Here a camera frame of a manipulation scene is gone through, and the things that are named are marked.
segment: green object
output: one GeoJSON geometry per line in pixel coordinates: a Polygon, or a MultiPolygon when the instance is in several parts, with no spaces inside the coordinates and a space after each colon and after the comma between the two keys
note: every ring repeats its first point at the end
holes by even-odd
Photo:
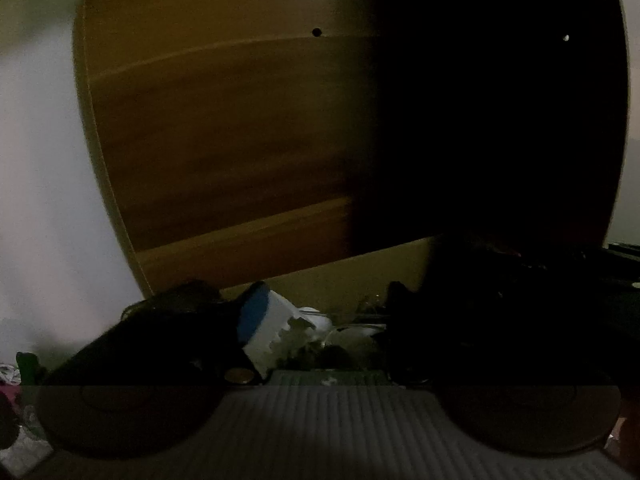
{"type": "Polygon", "coordinates": [[[44,368],[38,362],[38,356],[29,352],[18,352],[15,362],[20,370],[20,384],[22,386],[35,386],[38,379],[44,375],[44,368]]]}

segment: white wall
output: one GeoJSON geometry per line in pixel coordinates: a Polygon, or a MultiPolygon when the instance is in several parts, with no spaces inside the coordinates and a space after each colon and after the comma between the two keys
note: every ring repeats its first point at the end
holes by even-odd
{"type": "Polygon", "coordinates": [[[0,362],[59,360],[142,298],[102,203],[79,115],[80,0],[0,0],[0,362]]]}
{"type": "Polygon", "coordinates": [[[630,65],[625,162],[607,240],[640,244],[640,0],[622,0],[630,65]]]}

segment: wooden panel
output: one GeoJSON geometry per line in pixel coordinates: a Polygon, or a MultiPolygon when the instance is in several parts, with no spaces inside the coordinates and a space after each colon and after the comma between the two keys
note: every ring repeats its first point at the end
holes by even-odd
{"type": "Polygon", "coordinates": [[[138,253],[155,290],[193,278],[254,282],[351,255],[350,200],[336,199],[138,253]]]}
{"type": "Polygon", "coordinates": [[[152,288],[353,254],[350,208],[295,211],[346,203],[372,173],[370,0],[85,0],[81,27],[110,189],[152,288]],[[287,212],[264,238],[260,220],[287,212]],[[206,249],[183,251],[193,239],[206,249]]]}

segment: black object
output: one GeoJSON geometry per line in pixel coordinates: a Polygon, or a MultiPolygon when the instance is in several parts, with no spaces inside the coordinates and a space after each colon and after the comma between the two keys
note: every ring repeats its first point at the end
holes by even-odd
{"type": "Polygon", "coordinates": [[[599,246],[626,138],[620,0],[374,3],[380,128],[356,241],[469,228],[599,246]]]}
{"type": "Polygon", "coordinates": [[[44,381],[38,419],[54,444],[91,456],[138,456],[202,424],[229,387],[259,375],[238,343],[240,306],[191,282],[127,309],[124,319],[44,381]]]}
{"type": "Polygon", "coordinates": [[[617,384],[638,384],[640,262],[600,248],[519,254],[437,238],[421,290],[389,286],[392,378],[429,384],[464,429],[501,449],[557,454],[606,438],[617,384]]]}
{"type": "Polygon", "coordinates": [[[0,394],[0,449],[11,447],[18,438],[18,416],[3,394],[0,394]]]}

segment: dark round object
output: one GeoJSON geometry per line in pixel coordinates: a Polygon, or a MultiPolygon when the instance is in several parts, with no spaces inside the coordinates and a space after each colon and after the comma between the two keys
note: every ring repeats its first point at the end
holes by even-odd
{"type": "Polygon", "coordinates": [[[535,456],[594,446],[609,435],[620,410],[620,391],[610,384],[448,386],[439,396],[452,420],[472,436],[535,456]]]}
{"type": "Polygon", "coordinates": [[[38,420],[54,446],[101,458],[131,458],[173,446],[208,418],[213,386],[41,386],[38,420]]]}

